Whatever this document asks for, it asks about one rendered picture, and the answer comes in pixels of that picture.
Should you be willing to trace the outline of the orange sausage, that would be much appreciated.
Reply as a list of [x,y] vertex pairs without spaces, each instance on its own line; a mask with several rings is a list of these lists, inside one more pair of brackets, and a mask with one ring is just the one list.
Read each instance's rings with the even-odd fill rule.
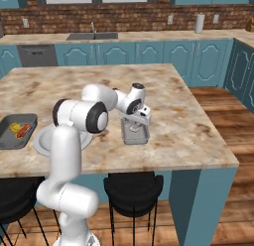
[[31,124],[26,123],[17,133],[16,133],[16,138],[22,138],[26,132],[29,130]]

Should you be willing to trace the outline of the white paper towel roll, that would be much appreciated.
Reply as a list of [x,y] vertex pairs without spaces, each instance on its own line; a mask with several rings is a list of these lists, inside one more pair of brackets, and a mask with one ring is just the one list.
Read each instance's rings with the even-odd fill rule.
[[196,22],[195,22],[195,28],[194,28],[194,32],[196,34],[200,34],[202,32],[203,23],[204,23],[204,15],[202,13],[199,13],[196,16]]

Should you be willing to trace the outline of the dark teal side cupboard run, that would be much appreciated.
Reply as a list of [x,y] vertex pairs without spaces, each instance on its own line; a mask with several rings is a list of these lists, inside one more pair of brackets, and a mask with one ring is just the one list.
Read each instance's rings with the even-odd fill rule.
[[254,114],[254,48],[234,40],[223,87]]

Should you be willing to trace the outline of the grey dishwasher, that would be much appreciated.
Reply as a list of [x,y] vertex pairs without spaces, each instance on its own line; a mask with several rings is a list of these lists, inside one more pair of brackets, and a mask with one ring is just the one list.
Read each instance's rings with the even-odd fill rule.
[[18,45],[17,49],[23,67],[58,65],[54,45]]

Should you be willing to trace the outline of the long teal base cupboard run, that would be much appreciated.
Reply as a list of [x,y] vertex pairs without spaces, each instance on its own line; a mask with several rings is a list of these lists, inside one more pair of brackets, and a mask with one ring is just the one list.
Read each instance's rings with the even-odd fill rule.
[[[231,40],[55,44],[57,66],[170,63],[190,87],[222,86]],[[17,46],[0,46],[0,78],[22,65]]]

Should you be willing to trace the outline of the dark grey tupperware container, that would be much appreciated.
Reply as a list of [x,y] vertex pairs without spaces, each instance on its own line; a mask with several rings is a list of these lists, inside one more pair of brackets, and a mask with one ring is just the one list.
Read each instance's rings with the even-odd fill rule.
[[[22,138],[16,138],[16,133],[10,130],[12,123],[19,123],[22,127],[26,123],[31,126]],[[35,128],[38,125],[38,116],[34,113],[10,114],[0,121],[0,149],[12,150],[24,148],[30,140]]]

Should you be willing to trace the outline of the large grey plate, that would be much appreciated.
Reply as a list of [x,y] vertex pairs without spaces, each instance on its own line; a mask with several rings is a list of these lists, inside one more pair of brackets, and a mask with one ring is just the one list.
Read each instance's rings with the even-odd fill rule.
[[[54,124],[50,124],[44,127],[34,138],[34,149],[44,156],[51,154],[52,137],[57,127]],[[79,132],[79,138],[81,143],[81,149],[84,150],[92,141],[93,136],[90,133]]]

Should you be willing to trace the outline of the brown wooden block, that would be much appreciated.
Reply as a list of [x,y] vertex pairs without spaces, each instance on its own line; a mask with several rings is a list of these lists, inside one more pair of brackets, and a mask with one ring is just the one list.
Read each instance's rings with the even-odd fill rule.
[[250,18],[250,20],[247,22],[245,30],[247,32],[254,32],[254,17]]

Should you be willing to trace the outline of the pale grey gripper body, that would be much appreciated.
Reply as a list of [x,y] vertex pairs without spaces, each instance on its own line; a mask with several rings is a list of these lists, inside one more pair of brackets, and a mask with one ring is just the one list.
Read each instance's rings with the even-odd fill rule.
[[121,118],[126,118],[128,120],[133,121],[133,122],[148,126],[150,124],[152,114],[142,116],[139,113],[127,115],[127,114],[120,112],[119,116]]

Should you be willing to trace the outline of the teal kitchen island base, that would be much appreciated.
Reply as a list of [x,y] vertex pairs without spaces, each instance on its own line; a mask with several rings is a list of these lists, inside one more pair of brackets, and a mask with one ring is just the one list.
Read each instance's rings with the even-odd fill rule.
[[164,177],[159,197],[172,210],[179,246],[210,246],[238,168],[169,170],[123,169],[82,172],[73,182],[97,192],[99,202],[108,201],[103,179],[109,173],[154,171]]

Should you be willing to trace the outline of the black bar stool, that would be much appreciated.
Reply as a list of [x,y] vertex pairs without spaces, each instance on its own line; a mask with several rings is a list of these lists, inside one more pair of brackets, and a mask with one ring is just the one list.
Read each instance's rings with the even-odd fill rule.
[[164,177],[154,172],[116,173],[109,174],[103,180],[104,190],[109,200],[111,237],[114,237],[114,211],[132,219],[148,215],[148,225],[151,225],[151,211],[154,209],[154,219],[157,219],[158,198],[164,185]]
[[14,246],[7,234],[10,223],[18,222],[23,235],[27,236],[20,219],[31,210],[34,210],[43,236],[46,239],[45,231],[35,209],[36,192],[40,183],[44,180],[44,177],[0,179],[0,243],[3,243],[4,246],[7,246],[4,239],[9,241],[10,246]]

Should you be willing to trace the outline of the grey sink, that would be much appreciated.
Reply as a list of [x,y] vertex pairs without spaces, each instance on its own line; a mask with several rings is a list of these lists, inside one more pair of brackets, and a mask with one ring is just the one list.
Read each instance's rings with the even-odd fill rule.
[[117,40],[118,33],[73,33],[67,37],[67,41],[74,40]]

